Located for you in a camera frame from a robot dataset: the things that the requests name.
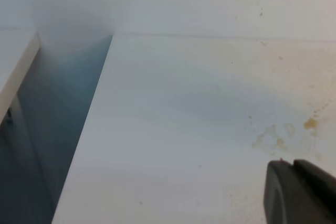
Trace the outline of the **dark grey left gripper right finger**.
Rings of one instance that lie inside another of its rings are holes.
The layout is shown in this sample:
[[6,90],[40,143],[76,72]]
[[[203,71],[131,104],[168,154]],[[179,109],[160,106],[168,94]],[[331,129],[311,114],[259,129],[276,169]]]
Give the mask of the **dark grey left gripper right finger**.
[[294,160],[293,166],[316,194],[335,195],[335,177],[331,174],[304,159]]

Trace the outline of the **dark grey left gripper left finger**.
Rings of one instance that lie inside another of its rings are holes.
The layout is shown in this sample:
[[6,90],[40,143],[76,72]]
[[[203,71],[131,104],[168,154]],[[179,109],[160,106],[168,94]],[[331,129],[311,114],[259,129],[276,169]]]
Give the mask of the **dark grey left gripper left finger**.
[[335,223],[335,195],[318,195],[293,163],[268,163],[264,191],[266,223]]

